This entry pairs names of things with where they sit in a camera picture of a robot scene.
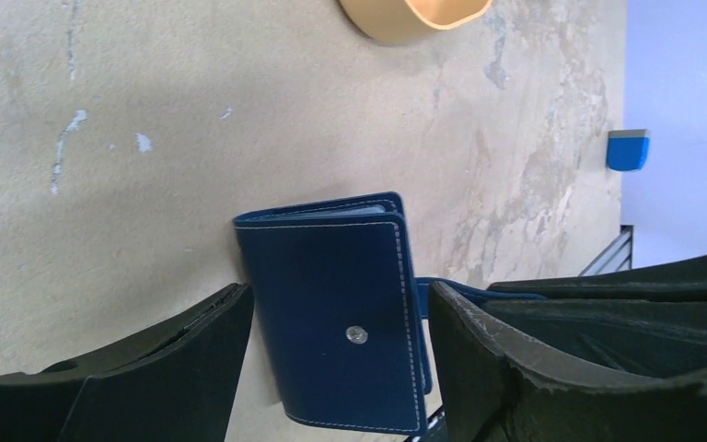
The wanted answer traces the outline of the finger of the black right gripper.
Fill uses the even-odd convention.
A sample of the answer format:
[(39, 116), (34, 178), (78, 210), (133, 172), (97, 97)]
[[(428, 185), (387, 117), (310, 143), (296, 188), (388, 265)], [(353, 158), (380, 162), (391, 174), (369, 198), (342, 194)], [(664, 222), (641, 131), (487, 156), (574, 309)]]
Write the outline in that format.
[(481, 308), (567, 354), (651, 378), (707, 367), (707, 255), (493, 288), (536, 291), (537, 299), (490, 300)]

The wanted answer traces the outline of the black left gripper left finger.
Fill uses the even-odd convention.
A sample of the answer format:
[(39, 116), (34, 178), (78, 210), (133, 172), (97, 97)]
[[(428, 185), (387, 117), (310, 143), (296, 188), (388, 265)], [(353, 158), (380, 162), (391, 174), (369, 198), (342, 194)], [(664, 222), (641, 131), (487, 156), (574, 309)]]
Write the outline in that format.
[(0, 376), (0, 441), (222, 441), (254, 296), (232, 284), (41, 372)]

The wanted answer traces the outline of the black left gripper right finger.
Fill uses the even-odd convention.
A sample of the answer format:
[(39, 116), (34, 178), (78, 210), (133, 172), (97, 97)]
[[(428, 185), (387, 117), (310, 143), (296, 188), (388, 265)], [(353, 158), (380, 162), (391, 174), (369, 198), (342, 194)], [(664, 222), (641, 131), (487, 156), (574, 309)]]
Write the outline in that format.
[(428, 305), (452, 441), (707, 441), (707, 368), (661, 379), (594, 364), (443, 283)]

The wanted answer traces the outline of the blue leather card holder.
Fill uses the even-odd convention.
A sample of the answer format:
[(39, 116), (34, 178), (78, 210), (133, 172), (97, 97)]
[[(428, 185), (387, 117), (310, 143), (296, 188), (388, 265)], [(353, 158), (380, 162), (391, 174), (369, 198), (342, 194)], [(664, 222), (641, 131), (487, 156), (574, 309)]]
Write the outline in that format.
[(400, 196), (266, 209), (233, 224), (285, 414), (303, 425), (424, 435), (432, 279), (413, 270)]

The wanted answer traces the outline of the blue stapler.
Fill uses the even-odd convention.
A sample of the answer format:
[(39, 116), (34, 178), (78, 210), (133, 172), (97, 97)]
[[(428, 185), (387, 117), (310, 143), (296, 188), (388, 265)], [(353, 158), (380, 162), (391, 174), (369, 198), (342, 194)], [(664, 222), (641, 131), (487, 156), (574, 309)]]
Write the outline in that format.
[(609, 131), (606, 166), (618, 172), (641, 170), (648, 158), (650, 140), (647, 129)]

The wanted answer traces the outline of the tan oval plastic tray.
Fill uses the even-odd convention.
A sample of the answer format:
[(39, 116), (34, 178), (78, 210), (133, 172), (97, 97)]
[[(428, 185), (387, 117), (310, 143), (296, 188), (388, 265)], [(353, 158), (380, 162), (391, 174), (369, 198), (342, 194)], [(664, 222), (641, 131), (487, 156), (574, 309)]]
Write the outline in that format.
[(407, 43), (449, 31), (484, 15), (492, 0), (341, 0), (345, 15), (365, 35)]

